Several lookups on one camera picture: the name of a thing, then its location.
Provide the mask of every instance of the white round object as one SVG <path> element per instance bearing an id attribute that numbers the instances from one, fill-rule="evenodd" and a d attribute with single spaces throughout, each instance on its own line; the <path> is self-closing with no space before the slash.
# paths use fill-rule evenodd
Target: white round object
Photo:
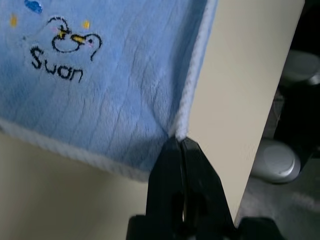
<path id="1" fill-rule="evenodd" d="M 300 172 L 299 157 L 284 143 L 262 139 L 251 175 L 271 183 L 286 183 Z"/>
<path id="2" fill-rule="evenodd" d="M 294 84 L 307 81 L 319 75 L 320 58 L 311 53 L 290 50 L 283 67 L 281 84 Z"/>

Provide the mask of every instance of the towel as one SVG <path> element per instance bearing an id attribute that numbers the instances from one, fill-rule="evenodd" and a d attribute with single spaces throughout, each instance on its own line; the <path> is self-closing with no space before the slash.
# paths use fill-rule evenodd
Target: towel
<path id="1" fill-rule="evenodd" d="M 2 0 L 0 128 L 147 181 L 188 133 L 217 0 Z"/>

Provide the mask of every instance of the white towel edge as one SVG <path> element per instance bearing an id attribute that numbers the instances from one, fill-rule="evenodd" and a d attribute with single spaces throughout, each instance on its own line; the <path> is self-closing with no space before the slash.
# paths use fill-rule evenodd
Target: white towel edge
<path id="1" fill-rule="evenodd" d="M 139 182 L 147 182 L 149 179 L 148 172 L 113 161 L 103 155 L 94 154 L 81 148 L 49 138 L 15 123 L 8 122 L 2 118 L 0 118 L 0 127 L 5 134 L 11 137 L 18 138 L 24 142 L 39 146 L 53 153 L 58 153 L 64 157 L 79 160 L 103 171 L 122 175 Z"/>
<path id="2" fill-rule="evenodd" d="M 169 131 L 169 136 L 175 136 L 178 141 L 185 139 L 189 131 L 190 111 L 217 5 L 218 0 L 207 0 L 204 8 L 199 31 L 192 50 L 189 69 L 179 103 L 179 109 Z"/>

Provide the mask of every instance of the clip jaw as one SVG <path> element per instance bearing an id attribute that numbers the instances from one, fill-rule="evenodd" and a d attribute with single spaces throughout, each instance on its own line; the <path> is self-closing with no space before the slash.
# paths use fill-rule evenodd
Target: clip jaw
<path id="1" fill-rule="evenodd" d="M 234 229 L 219 176 L 199 145 L 170 138 L 149 177 L 145 216 L 130 219 L 127 240 L 199 240 L 200 232 L 208 239 Z"/>

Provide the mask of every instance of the gray carpet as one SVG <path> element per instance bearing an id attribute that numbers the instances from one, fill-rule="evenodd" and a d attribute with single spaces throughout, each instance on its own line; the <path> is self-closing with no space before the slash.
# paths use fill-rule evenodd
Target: gray carpet
<path id="1" fill-rule="evenodd" d="M 320 239 L 320 159 L 309 160 L 287 184 L 250 177 L 236 223 L 244 216 L 272 218 L 288 240 Z"/>

